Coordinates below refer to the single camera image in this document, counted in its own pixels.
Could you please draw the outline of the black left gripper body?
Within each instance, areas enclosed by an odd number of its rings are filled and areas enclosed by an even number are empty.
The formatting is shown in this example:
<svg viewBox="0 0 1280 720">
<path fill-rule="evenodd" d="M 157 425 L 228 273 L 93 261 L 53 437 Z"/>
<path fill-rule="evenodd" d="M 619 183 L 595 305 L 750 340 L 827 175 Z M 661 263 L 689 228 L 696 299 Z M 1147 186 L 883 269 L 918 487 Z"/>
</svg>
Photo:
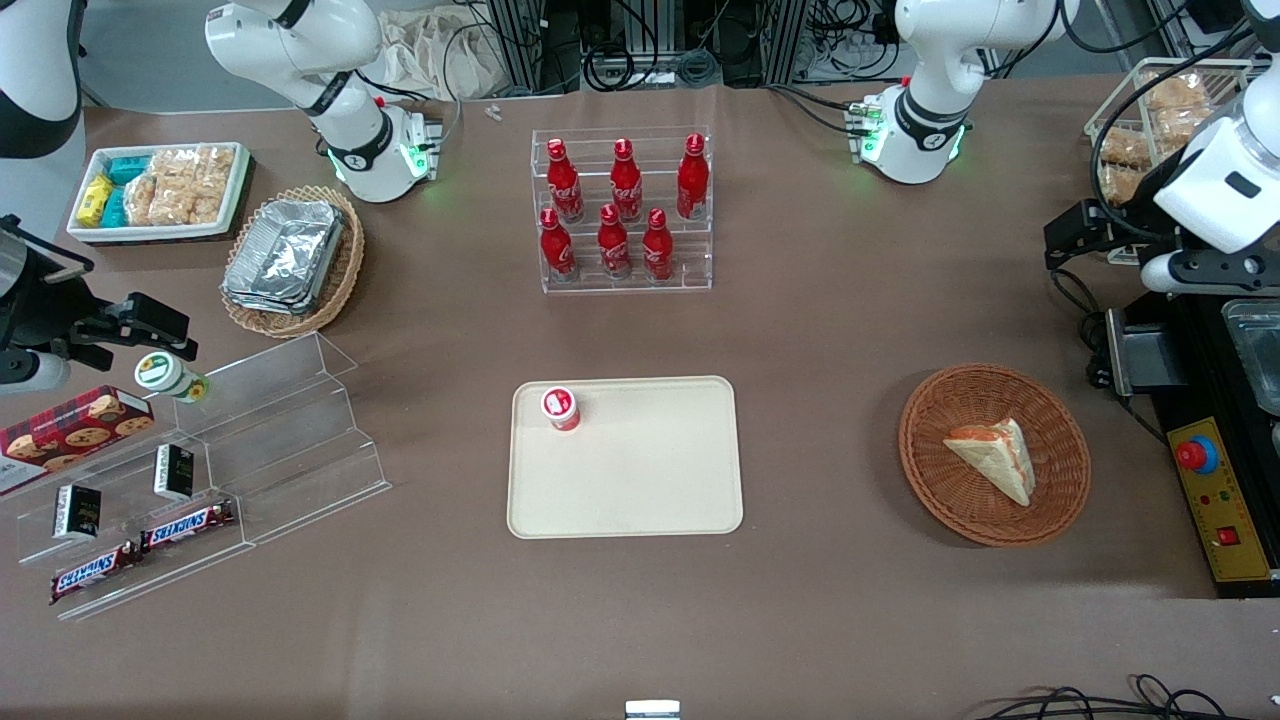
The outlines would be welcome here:
<svg viewBox="0 0 1280 720">
<path fill-rule="evenodd" d="M 1098 243 L 1110 243 L 1110 252 L 1125 247 L 1146 252 L 1147 263 L 1160 255 L 1166 255 L 1170 263 L 1199 263 L 1201 240 L 1171 210 L 1156 202 L 1157 193 L 1170 191 L 1188 161 L 1198 155 L 1178 150 L 1142 169 L 1107 161 L 1101 150 L 1094 150 L 1091 183 L 1103 220 L 1103 240 Z"/>
</svg>

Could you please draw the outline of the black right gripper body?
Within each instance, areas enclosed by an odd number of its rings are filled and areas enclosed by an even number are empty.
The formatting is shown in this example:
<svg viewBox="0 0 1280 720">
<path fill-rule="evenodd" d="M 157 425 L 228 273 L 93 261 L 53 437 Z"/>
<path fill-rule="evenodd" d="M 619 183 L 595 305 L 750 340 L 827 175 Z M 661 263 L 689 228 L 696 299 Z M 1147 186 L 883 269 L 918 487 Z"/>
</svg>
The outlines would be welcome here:
<svg viewBox="0 0 1280 720">
<path fill-rule="evenodd" d="M 4 351 L 120 342 L 110 302 L 84 279 L 92 260 L 31 234 L 15 215 L 3 217 L 1 231 Z"/>
</svg>

